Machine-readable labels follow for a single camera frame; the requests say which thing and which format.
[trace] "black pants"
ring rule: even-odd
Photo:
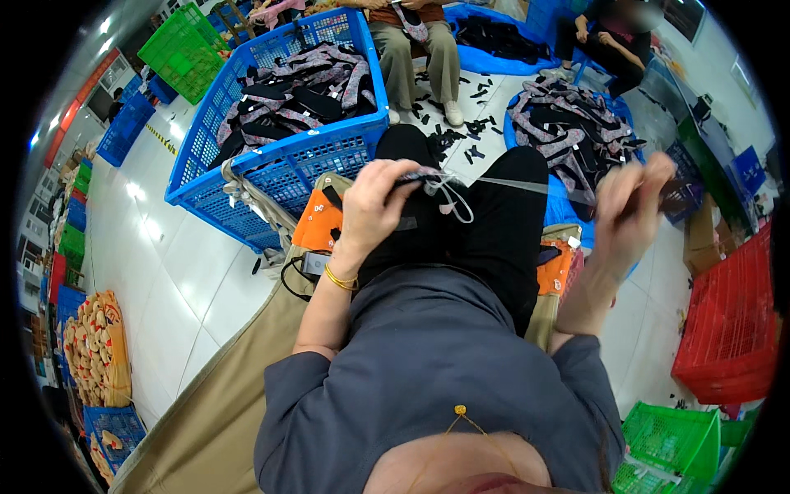
[[[582,50],[598,65],[605,68],[608,73],[616,77],[609,86],[609,94],[612,98],[639,85],[645,76],[642,69],[629,62],[622,53],[613,47],[599,43],[595,34],[591,33],[587,36],[587,43],[580,43],[576,37],[577,31],[576,24],[571,19],[560,17],[557,20],[557,44],[554,47],[557,58],[572,60],[574,47]]]
[[[413,125],[390,127],[378,143],[376,158],[408,159],[438,168],[425,135]],[[548,183],[548,166],[535,149],[517,147],[500,156],[483,176]],[[436,198],[416,190],[402,214],[415,221],[401,222],[416,223],[416,228],[396,230],[371,252],[359,271],[360,286],[400,264],[456,266],[491,288],[513,316],[516,334],[523,337],[538,294],[536,267],[546,196],[485,182],[454,188],[474,212],[474,221],[463,224],[452,213],[441,214]]]

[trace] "gold bracelet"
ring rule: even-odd
[[[324,273],[326,273],[326,276],[330,280],[332,280],[332,282],[335,285],[341,287],[343,290],[348,290],[349,292],[353,292],[354,290],[359,288],[359,276],[354,276],[350,280],[339,280],[334,274],[332,274],[332,270],[329,269],[328,262],[324,265]],[[351,287],[346,286],[346,284],[348,283],[352,284]]]

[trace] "person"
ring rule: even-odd
[[[396,8],[406,16],[422,21],[427,28],[423,44],[430,55],[428,78],[434,98],[444,104],[445,116],[451,126],[462,126],[464,116],[458,105],[461,62],[453,32],[444,17],[442,5],[452,0],[403,0]],[[414,81],[412,41],[404,33],[404,24],[388,0],[343,0],[345,6],[369,9],[368,28],[380,54],[379,64],[389,100],[389,123],[401,121],[396,107],[410,110],[419,96]]]
[[[393,126],[346,190],[342,233],[293,354],[264,373],[259,486],[268,494],[607,489],[626,445],[598,335],[656,235],[673,163],[656,153],[602,180],[595,250],[560,307],[548,353],[522,338],[546,197],[475,182],[462,192],[474,221],[462,224],[440,214],[419,182],[393,189],[421,165],[435,166],[425,136]],[[517,147],[484,176],[547,183],[547,163]],[[638,211],[620,218],[637,187]]]
[[[641,28],[644,21],[640,16],[645,9],[636,3],[637,0],[593,0],[575,20],[560,17],[557,20],[555,56],[562,60],[562,64],[556,69],[543,69],[540,75],[554,75],[573,82],[571,60],[574,47],[578,47],[615,77],[606,88],[612,98],[637,87],[645,76],[651,35],[649,30]],[[590,22],[595,24],[589,32]]]
[[[117,88],[112,93],[112,104],[110,105],[110,109],[107,110],[107,118],[112,123],[115,120],[115,117],[118,115],[118,112],[121,111],[123,108],[123,103],[121,103],[121,95],[123,94],[123,88]]]

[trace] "gold necklace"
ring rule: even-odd
[[[496,448],[496,449],[499,451],[499,453],[500,453],[502,456],[504,456],[504,457],[505,457],[505,460],[507,460],[508,464],[510,464],[510,468],[511,468],[511,469],[513,469],[513,474],[514,474],[516,477],[520,478],[520,477],[518,476],[518,470],[516,470],[516,466],[513,464],[513,462],[512,462],[512,461],[510,461],[510,456],[508,456],[508,455],[507,455],[507,453],[505,452],[505,450],[503,450],[503,449],[502,449],[502,447],[500,447],[500,446],[497,444],[497,442],[496,442],[496,441],[494,441],[494,438],[492,438],[491,436],[489,436],[488,434],[486,434],[486,432],[485,432],[485,431],[484,431],[482,428],[480,428],[480,426],[479,426],[478,424],[475,424],[475,422],[474,422],[472,419],[470,419],[469,417],[467,417],[467,416],[466,416],[466,405],[455,405],[455,408],[453,409],[453,411],[455,412],[455,414],[457,415],[457,417],[455,417],[455,420],[453,420],[453,423],[452,423],[452,424],[450,424],[450,426],[447,428],[447,430],[446,430],[446,431],[444,431],[444,434],[442,434],[442,438],[439,440],[439,442],[438,442],[438,443],[436,443],[436,446],[434,446],[434,449],[431,451],[431,454],[428,456],[428,460],[427,460],[425,463],[423,463],[423,468],[422,468],[422,469],[420,469],[420,471],[417,473],[417,476],[416,476],[416,477],[414,477],[414,480],[412,481],[411,485],[409,485],[409,486],[408,486],[408,489],[406,490],[406,494],[411,494],[411,492],[412,492],[412,489],[413,489],[413,488],[414,488],[414,486],[416,485],[417,481],[418,481],[418,480],[419,480],[419,478],[420,478],[420,477],[422,477],[422,476],[423,476],[423,474],[425,473],[425,469],[428,467],[428,463],[430,463],[430,462],[431,462],[431,460],[433,459],[434,455],[436,454],[436,451],[437,451],[437,450],[439,449],[439,447],[442,445],[442,442],[444,441],[444,439],[447,437],[447,435],[450,433],[450,431],[452,431],[452,430],[453,430],[453,426],[455,426],[455,424],[456,424],[456,423],[457,423],[457,422],[458,422],[458,421],[459,421],[459,420],[460,420],[462,417],[463,417],[464,419],[466,419],[466,421],[467,421],[467,422],[469,422],[469,423],[470,423],[470,424],[471,424],[471,425],[472,425],[472,426],[473,426],[475,429],[477,429],[478,431],[480,431],[480,433],[481,433],[481,434],[483,434],[483,436],[486,436],[486,437],[488,438],[488,440],[489,440],[489,441],[491,441],[491,444],[493,444],[493,445],[494,445],[494,447],[495,447],[495,448]]]

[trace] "hand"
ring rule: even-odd
[[[420,10],[429,3],[431,0],[404,0],[401,5],[409,10]]]
[[[675,175],[675,164],[664,153],[653,153],[646,166],[630,163],[613,168],[598,184],[595,248],[592,259],[622,280],[656,238],[663,216],[658,212],[661,187]],[[639,187],[637,211],[619,214]]]
[[[359,172],[343,196],[343,230],[333,252],[333,257],[344,258],[340,264],[361,265],[395,230],[406,199],[421,185],[412,182],[393,190],[395,180],[418,168],[419,164],[410,160],[374,160]]]
[[[387,0],[352,0],[352,6],[360,9],[379,10],[387,6]]]
[[[610,47],[616,47],[619,44],[614,38],[611,37],[611,34],[606,31],[601,31],[598,33],[598,41],[602,45]]]

